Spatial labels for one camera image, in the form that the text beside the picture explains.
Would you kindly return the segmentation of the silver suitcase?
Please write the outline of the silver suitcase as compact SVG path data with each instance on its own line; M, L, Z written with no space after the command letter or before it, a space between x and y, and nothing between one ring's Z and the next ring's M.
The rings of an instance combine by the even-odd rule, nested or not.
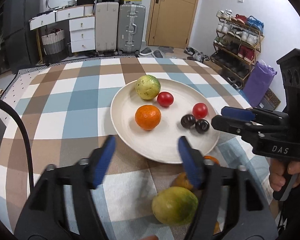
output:
M138 55L142 46L146 7L141 4L119 6L117 50L122 54Z

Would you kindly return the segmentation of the white drawer cabinet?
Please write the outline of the white drawer cabinet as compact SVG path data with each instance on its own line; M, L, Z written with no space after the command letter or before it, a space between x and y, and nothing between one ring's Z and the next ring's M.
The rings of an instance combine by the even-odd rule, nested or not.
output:
M53 10L29 20L31 30L66 21L73 53L95 50L95 15L93 5L79 5Z

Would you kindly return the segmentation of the wicker laundry basket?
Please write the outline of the wicker laundry basket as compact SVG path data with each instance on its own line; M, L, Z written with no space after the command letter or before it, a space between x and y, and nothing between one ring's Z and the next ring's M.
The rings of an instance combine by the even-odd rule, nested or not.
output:
M67 57L63 29L52 29L42 36L42 43L48 63L56 63Z

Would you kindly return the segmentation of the dark plum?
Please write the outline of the dark plum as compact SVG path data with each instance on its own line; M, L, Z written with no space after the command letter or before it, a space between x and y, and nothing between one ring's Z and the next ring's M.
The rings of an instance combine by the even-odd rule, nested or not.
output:
M184 115L181 120L180 124L185 129L191 129L191 127L196 123L196 118L192 114Z
M205 119L199 119L195 123L195 129L199 134L204 134L207 132L210 128L210 124Z

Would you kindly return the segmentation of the beige suitcase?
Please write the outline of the beige suitcase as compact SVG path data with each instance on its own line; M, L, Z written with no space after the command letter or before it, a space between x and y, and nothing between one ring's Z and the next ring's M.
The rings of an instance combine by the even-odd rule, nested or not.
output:
M118 2L95 4L95 49L98 53L117 49Z

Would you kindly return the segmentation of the red cherry tomato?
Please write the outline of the red cherry tomato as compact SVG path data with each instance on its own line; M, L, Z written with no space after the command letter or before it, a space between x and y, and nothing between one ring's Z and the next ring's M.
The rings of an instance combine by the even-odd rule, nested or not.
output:
M204 119L208 115L208 108L204 103L197 103L192 109L192 114L196 119Z
M157 102L161 107L170 107L174 103L174 97L169 92L161 92L157 96Z

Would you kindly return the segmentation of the large orange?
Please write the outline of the large orange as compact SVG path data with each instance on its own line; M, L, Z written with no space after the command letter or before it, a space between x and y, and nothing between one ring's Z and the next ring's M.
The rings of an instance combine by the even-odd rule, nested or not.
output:
M213 161L215 164L220 165L219 160L213 156L206 155L206 156L204 156L204 159Z

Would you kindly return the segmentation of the small orange on plate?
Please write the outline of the small orange on plate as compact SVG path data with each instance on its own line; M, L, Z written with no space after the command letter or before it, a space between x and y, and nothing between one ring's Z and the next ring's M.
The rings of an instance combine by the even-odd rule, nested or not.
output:
M161 122L161 111L153 105L143 105L135 113L135 122L146 131L151 131Z

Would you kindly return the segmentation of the brown longan upper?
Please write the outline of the brown longan upper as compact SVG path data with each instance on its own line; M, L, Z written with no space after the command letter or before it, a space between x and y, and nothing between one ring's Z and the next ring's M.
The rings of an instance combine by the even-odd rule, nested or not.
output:
M186 172L181 172L178 176L172 181L171 186L183 187L190 191L193 191L194 187L190 183Z

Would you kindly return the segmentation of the wooden shoe rack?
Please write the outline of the wooden shoe rack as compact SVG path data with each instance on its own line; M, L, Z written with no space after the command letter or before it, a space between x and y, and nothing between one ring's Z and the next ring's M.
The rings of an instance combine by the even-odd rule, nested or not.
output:
M242 89L261 53L264 23L254 16L233 15L230 9L216 13L218 25L210 60L221 67L226 81Z

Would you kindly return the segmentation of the small yellow-green fruit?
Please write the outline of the small yellow-green fruit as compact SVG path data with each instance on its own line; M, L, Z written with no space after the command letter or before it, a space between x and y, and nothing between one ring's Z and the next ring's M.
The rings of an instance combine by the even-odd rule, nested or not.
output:
M143 100L152 100L160 93L161 84L153 75L144 75L137 79L135 90Z

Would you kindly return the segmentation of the black refrigerator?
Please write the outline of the black refrigerator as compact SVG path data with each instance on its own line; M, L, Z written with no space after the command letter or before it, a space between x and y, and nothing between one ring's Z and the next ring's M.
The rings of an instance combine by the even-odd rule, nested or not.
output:
M3 6L3 37L12 73L39 61L36 32L29 20L40 13L40 0L6 0Z

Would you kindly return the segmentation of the checkered tablecloth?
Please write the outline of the checkered tablecloth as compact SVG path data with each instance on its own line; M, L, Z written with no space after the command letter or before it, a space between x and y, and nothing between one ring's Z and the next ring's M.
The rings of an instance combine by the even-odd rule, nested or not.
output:
M73 165L99 148L109 134L116 134L110 103L125 84L151 74L182 82L203 94L218 111L224 106L248 108L249 104L207 65L182 59L110 58L60 64L21 75L4 100L21 117L31 143L34 181L48 164ZM0 220L13 232L29 196L25 146L16 123L2 111L6 125L0 145ZM151 210L152 198L170 186L181 165L166 165L135 153L117 136L117 148L108 175L92 191L110 239L183 239L186 227L160 224ZM247 165L272 200L264 157L238 137L221 134L210 153L222 166Z

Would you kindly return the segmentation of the large green-yellow fruit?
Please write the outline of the large green-yellow fruit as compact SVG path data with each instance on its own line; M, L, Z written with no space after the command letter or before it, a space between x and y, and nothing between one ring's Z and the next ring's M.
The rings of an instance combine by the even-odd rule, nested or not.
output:
M169 187L152 200L152 211L162 224L181 226L190 224L196 214L198 198L183 187Z

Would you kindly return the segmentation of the purple bag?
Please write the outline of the purple bag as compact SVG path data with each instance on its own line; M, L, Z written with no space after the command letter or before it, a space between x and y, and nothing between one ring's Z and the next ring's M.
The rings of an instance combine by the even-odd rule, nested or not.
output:
M243 87L243 93L251 107L257 107L270 87L277 71L263 60L257 61Z

